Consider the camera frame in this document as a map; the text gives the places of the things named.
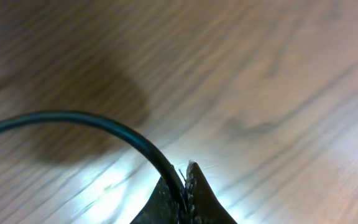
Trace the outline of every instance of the brown wooden surface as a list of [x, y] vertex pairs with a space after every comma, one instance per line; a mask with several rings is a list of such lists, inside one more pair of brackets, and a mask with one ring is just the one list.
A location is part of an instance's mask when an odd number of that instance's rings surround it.
[[[203, 168], [239, 223], [358, 223], [358, 1], [0, 0], [0, 119], [76, 109]], [[157, 172], [68, 124], [0, 136], [0, 223], [129, 223]]]

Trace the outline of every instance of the wood grain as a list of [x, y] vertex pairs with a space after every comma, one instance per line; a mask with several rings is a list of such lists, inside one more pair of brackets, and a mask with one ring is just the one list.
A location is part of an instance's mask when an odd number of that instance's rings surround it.
[[[358, 223], [358, 1], [0, 1], [0, 119], [136, 128], [239, 223]], [[129, 223], [159, 176], [99, 131], [0, 136], [0, 224]]]

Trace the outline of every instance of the black cable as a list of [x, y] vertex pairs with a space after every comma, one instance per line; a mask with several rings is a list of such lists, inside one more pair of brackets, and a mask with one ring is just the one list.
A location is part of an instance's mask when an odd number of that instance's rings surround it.
[[167, 158], [149, 140], [133, 129], [111, 119], [79, 111], [41, 111], [23, 114], [17, 117], [0, 121], [0, 134], [14, 128], [19, 128], [28, 124], [49, 123], [49, 122], [69, 122], [84, 124], [97, 129], [102, 129], [124, 140], [132, 147], [137, 149], [153, 166], [160, 172], [164, 181], [167, 183], [173, 198], [185, 215], [187, 213], [185, 188], [179, 175]]

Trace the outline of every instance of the black cord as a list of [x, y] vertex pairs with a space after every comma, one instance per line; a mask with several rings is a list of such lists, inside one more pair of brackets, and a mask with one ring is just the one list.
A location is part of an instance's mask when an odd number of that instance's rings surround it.
[[187, 214], [186, 200], [184, 197], [185, 188], [171, 163], [169, 163], [161, 151], [157, 149], [157, 147], [155, 147], [149, 140], [133, 129], [128, 128], [117, 121], [79, 111], [41, 111], [23, 114], [0, 121], [0, 134], [28, 124], [49, 122], [84, 124], [105, 130], [106, 132], [129, 143], [132, 147], [143, 154], [143, 156], [146, 157], [146, 159], [149, 160], [160, 172], [160, 175], [167, 183], [173, 198], [179, 203], [179, 206], [181, 210], [185, 212], [185, 215]]

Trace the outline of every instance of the wooden floor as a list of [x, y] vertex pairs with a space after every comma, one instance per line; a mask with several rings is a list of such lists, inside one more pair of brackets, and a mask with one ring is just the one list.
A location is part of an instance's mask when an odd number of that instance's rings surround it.
[[[239, 223], [358, 223], [358, 1], [0, 0], [0, 119], [106, 115]], [[73, 125], [0, 136], [0, 224], [129, 223], [159, 175]]]

